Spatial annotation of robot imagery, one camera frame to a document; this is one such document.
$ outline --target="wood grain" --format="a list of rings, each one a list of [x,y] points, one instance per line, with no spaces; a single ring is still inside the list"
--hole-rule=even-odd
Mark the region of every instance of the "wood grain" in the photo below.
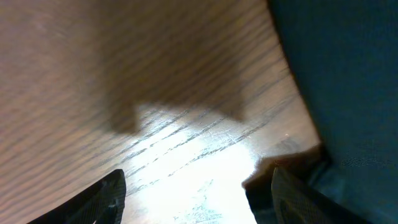
[[[117,168],[123,223],[255,223],[256,162],[319,144],[262,0],[0,5],[0,223]]]

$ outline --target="teal fabric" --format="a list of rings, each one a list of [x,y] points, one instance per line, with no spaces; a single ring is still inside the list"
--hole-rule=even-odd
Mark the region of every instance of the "teal fabric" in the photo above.
[[[346,183],[342,204],[398,223],[398,1],[271,0],[288,63]]]

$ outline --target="wooden table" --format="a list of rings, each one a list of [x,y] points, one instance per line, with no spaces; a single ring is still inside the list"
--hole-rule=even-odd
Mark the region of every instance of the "wooden table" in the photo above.
[[[114,169],[123,223],[255,223],[242,181],[319,144],[265,1],[2,1],[0,222]]]

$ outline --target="black object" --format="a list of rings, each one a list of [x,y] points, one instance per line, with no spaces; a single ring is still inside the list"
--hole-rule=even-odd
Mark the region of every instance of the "black object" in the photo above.
[[[398,223],[398,1],[269,0],[269,8],[331,157],[315,188],[367,221]]]
[[[123,170],[114,170],[80,194],[30,224],[119,224],[126,197]]]

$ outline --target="wooden surface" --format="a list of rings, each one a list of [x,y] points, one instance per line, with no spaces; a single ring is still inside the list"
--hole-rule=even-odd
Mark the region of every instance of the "wooden surface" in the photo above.
[[[255,223],[256,162],[319,144],[263,0],[5,0],[0,16],[0,223],[117,168],[123,223]]]

